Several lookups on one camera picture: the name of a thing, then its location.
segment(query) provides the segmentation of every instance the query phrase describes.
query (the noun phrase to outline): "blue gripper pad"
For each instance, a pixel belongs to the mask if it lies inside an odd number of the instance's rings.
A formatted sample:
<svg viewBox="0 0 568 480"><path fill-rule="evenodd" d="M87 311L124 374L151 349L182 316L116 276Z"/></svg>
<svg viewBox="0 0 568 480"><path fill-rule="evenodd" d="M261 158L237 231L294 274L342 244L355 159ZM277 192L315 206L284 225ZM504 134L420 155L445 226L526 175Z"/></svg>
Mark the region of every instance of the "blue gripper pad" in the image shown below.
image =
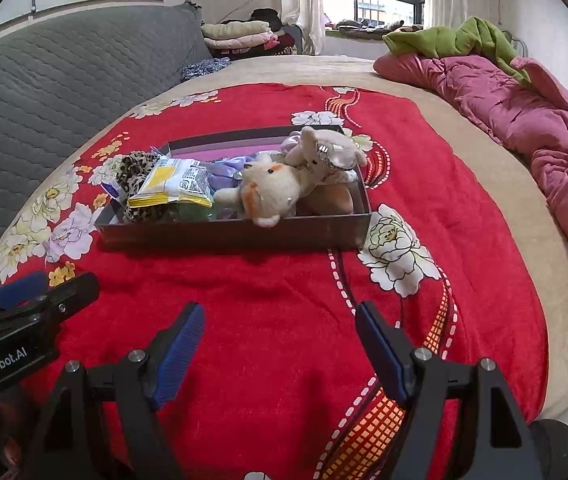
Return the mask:
<svg viewBox="0 0 568 480"><path fill-rule="evenodd" d="M410 343L401 330L390 328L376 307L369 302L358 306L355 329L384 393L389 399L395 400L398 406L405 408L413 395L415 384ZM397 336L393 339L397 339L400 348L396 351L400 352L402 358L394 352L388 336Z"/></svg>
<svg viewBox="0 0 568 480"><path fill-rule="evenodd" d="M46 272L38 270L0 287L0 310L9 310L46 293Z"/></svg>
<svg viewBox="0 0 568 480"><path fill-rule="evenodd" d="M160 332L149 346L149 366L155 367L149 370L155 383L150 400L156 410L177 396L203 333L204 309L189 303L175 323Z"/></svg>

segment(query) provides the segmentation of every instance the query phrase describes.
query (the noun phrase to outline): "plush toy foot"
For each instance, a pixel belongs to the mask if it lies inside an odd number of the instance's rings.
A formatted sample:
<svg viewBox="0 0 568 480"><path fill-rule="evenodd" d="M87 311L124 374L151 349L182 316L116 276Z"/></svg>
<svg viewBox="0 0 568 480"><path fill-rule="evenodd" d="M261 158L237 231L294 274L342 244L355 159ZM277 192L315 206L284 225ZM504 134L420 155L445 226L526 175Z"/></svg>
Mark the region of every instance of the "plush toy foot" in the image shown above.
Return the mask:
<svg viewBox="0 0 568 480"><path fill-rule="evenodd" d="M353 213L353 198L346 184L317 186L300 202L317 215L350 215Z"/></svg>

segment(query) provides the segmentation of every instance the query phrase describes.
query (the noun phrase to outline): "gray quilted headboard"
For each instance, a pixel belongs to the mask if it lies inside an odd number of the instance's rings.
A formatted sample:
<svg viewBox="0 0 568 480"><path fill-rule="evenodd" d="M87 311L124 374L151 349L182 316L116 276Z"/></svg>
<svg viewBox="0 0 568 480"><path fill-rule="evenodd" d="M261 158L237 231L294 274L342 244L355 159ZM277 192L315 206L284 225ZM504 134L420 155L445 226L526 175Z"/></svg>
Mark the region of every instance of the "gray quilted headboard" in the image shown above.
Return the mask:
<svg viewBox="0 0 568 480"><path fill-rule="evenodd" d="M189 4L109 7L0 38L0 237L75 150L210 58L200 24Z"/></svg>

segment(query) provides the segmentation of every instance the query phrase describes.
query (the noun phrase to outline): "red floral cloth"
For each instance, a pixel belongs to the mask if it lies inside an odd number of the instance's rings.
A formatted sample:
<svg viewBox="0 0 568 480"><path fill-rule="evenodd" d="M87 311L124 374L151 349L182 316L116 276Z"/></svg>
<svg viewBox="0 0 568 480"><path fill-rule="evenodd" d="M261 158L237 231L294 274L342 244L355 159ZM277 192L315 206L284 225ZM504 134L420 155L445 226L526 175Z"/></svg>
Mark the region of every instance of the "red floral cloth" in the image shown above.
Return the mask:
<svg viewBox="0 0 568 480"><path fill-rule="evenodd" d="M92 223L113 157L187 136L307 123L342 124L366 150L375 211L366 249L210 256L100 247ZM69 359L113 362L144 348L187 301L204 306L201 345L178 399L160 412L191 479L375 474L402 412L380 391L356 336L353 308L363 300L442 358L492 357L527 420L544 401L546 325L509 228L406 99L257 84L139 107L36 200L0 246L0 282L43 266L51 285L90 270L101 293L64 324L61 358L25 381L40 401ZM112 406L107 415L114 449L125 456ZM444 471L454 415L448 408L432 478Z"/></svg>

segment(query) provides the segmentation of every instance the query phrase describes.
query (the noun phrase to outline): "plush toy head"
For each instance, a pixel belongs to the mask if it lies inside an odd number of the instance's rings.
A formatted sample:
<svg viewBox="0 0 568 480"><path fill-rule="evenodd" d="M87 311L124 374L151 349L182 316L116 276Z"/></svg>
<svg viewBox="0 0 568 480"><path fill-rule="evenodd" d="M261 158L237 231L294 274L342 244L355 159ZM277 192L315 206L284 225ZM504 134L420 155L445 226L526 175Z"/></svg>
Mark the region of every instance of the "plush toy head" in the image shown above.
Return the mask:
<svg viewBox="0 0 568 480"><path fill-rule="evenodd" d="M366 154L349 137L334 130L302 128L300 141L286 155L291 166L306 164L314 180L322 183L336 171L349 171L366 166Z"/></svg>
<svg viewBox="0 0 568 480"><path fill-rule="evenodd" d="M273 227L282 217L294 214L304 189L302 180L296 168L273 162L270 155L261 153L244 165L239 188L220 189L213 199L219 205L244 211L259 227Z"/></svg>

